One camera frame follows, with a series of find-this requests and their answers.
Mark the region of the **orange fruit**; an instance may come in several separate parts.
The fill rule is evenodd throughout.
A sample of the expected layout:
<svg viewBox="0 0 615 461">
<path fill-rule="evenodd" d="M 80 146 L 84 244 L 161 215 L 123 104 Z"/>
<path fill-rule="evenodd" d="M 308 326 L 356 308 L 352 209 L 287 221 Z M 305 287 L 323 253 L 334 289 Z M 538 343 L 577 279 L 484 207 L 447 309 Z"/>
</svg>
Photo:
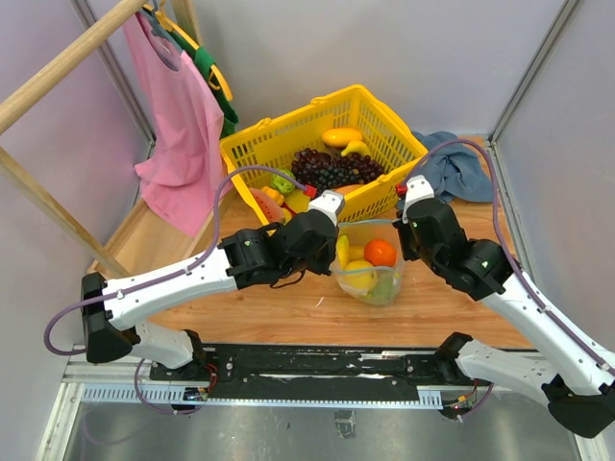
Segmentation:
<svg viewBox="0 0 615 461">
<path fill-rule="evenodd" d="M 370 240 L 363 250 L 364 259 L 373 266 L 394 267 L 397 262 L 397 250 L 387 240 L 375 238 Z"/>
</svg>

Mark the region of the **large yellow lemon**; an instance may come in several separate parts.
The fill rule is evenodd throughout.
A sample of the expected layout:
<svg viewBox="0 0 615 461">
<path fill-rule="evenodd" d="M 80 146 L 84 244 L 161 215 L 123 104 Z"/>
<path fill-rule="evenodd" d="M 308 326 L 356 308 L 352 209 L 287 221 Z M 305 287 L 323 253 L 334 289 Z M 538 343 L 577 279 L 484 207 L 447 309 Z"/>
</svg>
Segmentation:
<svg viewBox="0 0 615 461">
<path fill-rule="evenodd" d="M 378 281 L 378 272 L 366 260 L 350 261 L 343 271 L 342 281 L 353 291 L 369 292 Z"/>
</svg>

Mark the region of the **green custard apple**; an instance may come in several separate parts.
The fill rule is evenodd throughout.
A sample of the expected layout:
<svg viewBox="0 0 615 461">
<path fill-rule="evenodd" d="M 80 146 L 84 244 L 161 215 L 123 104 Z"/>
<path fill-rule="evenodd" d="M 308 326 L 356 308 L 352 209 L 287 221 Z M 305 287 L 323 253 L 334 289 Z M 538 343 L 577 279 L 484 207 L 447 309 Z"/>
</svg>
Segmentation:
<svg viewBox="0 0 615 461">
<path fill-rule="evenodd" d="M 283 196 L 287 196 L 296 188 L 296 185 L 293 182 L 295 180 L 295 176 L 289 170 L 281 169 L 280 172 L 283 174 L 282 177 L 277 174 L 273 174 L 271 176 L 270 187 L 281 193 Z"/>
</svg>

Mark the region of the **clear zip top bag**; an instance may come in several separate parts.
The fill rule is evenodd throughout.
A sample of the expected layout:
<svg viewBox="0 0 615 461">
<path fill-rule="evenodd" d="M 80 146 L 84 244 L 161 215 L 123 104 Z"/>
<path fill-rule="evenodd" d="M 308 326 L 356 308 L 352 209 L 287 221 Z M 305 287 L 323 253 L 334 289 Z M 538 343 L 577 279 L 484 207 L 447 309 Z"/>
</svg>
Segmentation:
<svg viewBox="0 0 615 461">
<path fill-rule="evenodd" d="M 404 260 L 390 219 L 339 226 L 332 273 L 340 288 L 362 303 L 390 304 L 402 287 Z"/>
</svg>

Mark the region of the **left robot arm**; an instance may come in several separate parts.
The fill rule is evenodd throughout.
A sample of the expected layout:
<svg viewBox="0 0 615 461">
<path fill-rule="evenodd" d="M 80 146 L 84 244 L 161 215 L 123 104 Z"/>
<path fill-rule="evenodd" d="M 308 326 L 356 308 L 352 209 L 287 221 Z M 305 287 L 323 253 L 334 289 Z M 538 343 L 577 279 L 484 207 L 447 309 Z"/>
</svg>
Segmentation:
<svg viewBox="0 0 615 461">
<path fill-rule="evenodd" d="M 157 361 L 192 380 L 206 368 L 198 335 L 148 323 L 151 315 L 198 298 L 254 285 L 282 288 L 287 278 L 307 272 L 328 275 L 335 258 L 337 219 L 311 209 L 288 224 L 240 230 L 211 253 L 141 274 L 81 281 L 86 359 L 109 363 L 128 355 Z"/>
</svg>

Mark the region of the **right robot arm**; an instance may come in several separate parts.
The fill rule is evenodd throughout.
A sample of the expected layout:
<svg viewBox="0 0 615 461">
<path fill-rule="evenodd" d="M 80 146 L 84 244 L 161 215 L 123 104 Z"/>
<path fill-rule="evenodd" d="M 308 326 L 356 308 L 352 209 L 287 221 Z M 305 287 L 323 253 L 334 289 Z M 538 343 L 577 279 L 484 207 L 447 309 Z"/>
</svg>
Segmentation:
<svg viewBox="0 0 615 461">
<path fill-rule="evenodd" d="M 408 199 L 393 223 L 406 260 L 422 260 L 454 290 L 507 319 L 544 363 L 452 333 L 438 348 L 437 376 L 489 381 L 544 406 L 569 431 L 594 438 L 614 421 L 614 353 L 564 315 L 502 245 L 469 239 L 453 209 Z"/>
</svg>

